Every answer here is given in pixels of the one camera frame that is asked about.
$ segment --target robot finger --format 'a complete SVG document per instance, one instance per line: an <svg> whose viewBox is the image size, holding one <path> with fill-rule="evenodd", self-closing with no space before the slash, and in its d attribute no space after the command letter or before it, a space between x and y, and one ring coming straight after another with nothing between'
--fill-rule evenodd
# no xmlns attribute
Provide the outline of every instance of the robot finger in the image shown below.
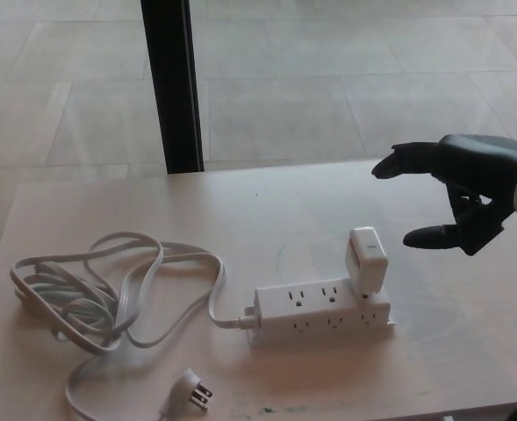
<svg viewBox="0 0 517 421"><path fill-rule="evenodd" d="M436 159L436 143L404 143L392 147L393 153L371 171L378 179L402 174L432 174Z"/></svg>

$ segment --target table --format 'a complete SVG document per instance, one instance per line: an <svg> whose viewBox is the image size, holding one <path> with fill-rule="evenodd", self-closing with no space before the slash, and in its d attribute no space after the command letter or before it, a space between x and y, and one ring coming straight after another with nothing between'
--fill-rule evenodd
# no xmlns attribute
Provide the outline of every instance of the table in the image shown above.
<svg viewBox="0 0 517 421"><path fill-rule="evenodd" d="M0 246L0 419L67 419L63 385L86 358L23 313L10 264L81 252L123 230L221 256L228 279L218 314L231 317L256 286L345 275L348 230L373 225L390 259L385 285L396 326L390 337L345 346L252 349L245 332L220 330L200 311L164 348L125 346L104 375L84 384L79 399L103 419L156 419L186 367L215 393L210 421L371 420L516 406L517 216L472 258L406 248L409 230L452 220L445 188L428 176L378 181L373 165L21 187ZM157 282L142 331L165 327L202 288L201 275Z"/></svg>

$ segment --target electrical plug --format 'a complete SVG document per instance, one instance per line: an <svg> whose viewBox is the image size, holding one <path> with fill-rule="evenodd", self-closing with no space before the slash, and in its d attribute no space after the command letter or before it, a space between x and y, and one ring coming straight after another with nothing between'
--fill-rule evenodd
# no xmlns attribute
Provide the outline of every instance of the electrical plug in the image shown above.
<svg viewBox="0 0 517 421"><path fill-rule="evenodd" d="M170 388L169 397L161 407L159 421L172 421L178 419L185 411L188 403L193 403L200 410L207 410L207 403L213 393L201 384L190 368L175 381Z"/></svg>

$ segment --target white charger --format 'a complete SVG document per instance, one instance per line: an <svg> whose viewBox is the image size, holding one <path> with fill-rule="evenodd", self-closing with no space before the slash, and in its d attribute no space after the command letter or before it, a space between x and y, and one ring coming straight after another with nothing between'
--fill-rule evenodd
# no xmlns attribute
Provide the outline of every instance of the white charger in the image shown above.
<svg viewBox="0 0 517 421"><path fill-rule="evenodd" d="M346 268L354 291L363 296L380 292L388 266L389 260L374 228L355 228L350 232Z"/></svg>

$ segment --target tiled floor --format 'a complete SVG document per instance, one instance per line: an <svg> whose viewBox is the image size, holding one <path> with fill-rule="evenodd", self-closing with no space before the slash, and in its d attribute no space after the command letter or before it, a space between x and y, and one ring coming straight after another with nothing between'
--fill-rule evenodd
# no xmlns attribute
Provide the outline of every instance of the tiled floor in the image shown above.
<svg viewBox="0 0 517 421"><path fill-rule="evenodd" d="M517 0L190 0L208 169L517 138ZM0 0L0 238L22 182L163 175L139 0Z"/></svg>

